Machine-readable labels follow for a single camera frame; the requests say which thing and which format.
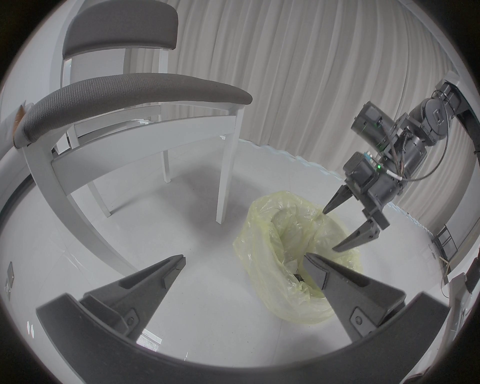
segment trash inside bag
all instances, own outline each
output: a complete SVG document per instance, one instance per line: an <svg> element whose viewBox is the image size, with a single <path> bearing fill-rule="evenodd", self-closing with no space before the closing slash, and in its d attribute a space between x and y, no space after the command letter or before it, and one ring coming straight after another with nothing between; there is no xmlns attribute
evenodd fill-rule
<svg viewBox="0 0 480 384"><path fill-rule="evenodd" d="M293 323L316 324L334 313L303 268L305 253L362 272L357 249L332 250L348 231L335 215L324 215L323 208L290 192L261 197L250 206L233 242L257 295L271 312Z"/></svg>

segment white curtain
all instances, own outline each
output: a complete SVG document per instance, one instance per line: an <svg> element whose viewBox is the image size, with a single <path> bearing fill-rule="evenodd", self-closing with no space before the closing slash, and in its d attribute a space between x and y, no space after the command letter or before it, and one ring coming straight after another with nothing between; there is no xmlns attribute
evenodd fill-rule
<svg viewBox="0 0 480 384"><path fill-rule="evenodd" d="M430 96L453 68L430 32L396 0L167 3L179 14L168 72L245 89L253 103L245 110L242 138L340 174L353 152L370 149L350 129L364 103L371 100L396 119ZM153 57L143 51L139 59ZM137 68L143 72L145 63ZM162 115L203 113L171 106ZM435 166L444 143L429 149L419 175ZM460 202L474 164L471 140L454 121L442 165L394 202L435 233Z"/></svg>

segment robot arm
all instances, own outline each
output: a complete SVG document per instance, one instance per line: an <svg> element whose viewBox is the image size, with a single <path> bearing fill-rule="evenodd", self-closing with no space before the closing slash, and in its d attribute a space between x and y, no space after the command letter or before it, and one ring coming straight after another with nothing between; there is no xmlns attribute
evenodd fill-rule
<svg viewBox="0 0 480 384"><path fill-rule="evenodd" d="M356 152L343 166L346 179L328 202L324 214L354 196L363 206L367 221L333 250L343 252L378 238L381 229L390 223L383 215L383 207L409 182L430 176L443 160L448 146L450 121L457 116L469 132L480 132L480 124L463 94L447 77L437 85L432 96L396 121L372 102L366 103L352 124L352 130L378 152ZM446 138L445 150L437 166L427 175L414 178L427 157L428 146ZM475 139L476 152L480 138Z"/></svg>

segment gray cushioned backrest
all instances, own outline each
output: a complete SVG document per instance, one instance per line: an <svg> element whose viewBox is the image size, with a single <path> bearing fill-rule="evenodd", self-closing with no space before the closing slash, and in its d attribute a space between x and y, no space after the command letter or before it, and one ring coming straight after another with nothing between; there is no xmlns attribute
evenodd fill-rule
<svg viewBox="0 0 480 384"><path fill-rule="evenodd" d="M178 14L157 0L109 0L80 12L70 23L63 58L111 48L177 46Z"/></svg>
<svg viewBox="0 0 480 384"><path fill-rule="evenodd" d="M36 103L14 134L22 148L56 128L143 103L206 101L247 105L252 96L232 85L171 73L95 77L60 88Z"/></svg>

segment glossy floor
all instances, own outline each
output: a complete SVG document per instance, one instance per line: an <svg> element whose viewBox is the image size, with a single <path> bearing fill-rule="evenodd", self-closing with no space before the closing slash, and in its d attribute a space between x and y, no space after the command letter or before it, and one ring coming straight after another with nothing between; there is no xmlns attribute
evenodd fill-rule
<svg viewBox="0 0 480 384"><path fill-rule="evenodd" d="M227 217L219 225L215 215L223 143L218 137L171 150L169 184L163 181L160 155L96 180L113 212L109 218L86 187L73 194L98 231L137 268L179 253L186 257L139 343L183 360L230 367L288 363L349 344L335 316L301 325L269 312L232 248L256 198L285 190L325 205L342 180L302 159L241 141ZM362 208L350 199L335 213L353 231L365 220ZM427 231L394 206L384 213L391 226L359 248L364 274L404 290L407 301L427 291L447 302ZM121 276L69 233L36 187L10 215L0 234L0 252L5 255L2 269L13 261L15 281L11 300L5 302L22 324L20 332L47 366L60 364L51 344L45 347L49 341L35 308L63 292L80 298Z"/></svg>

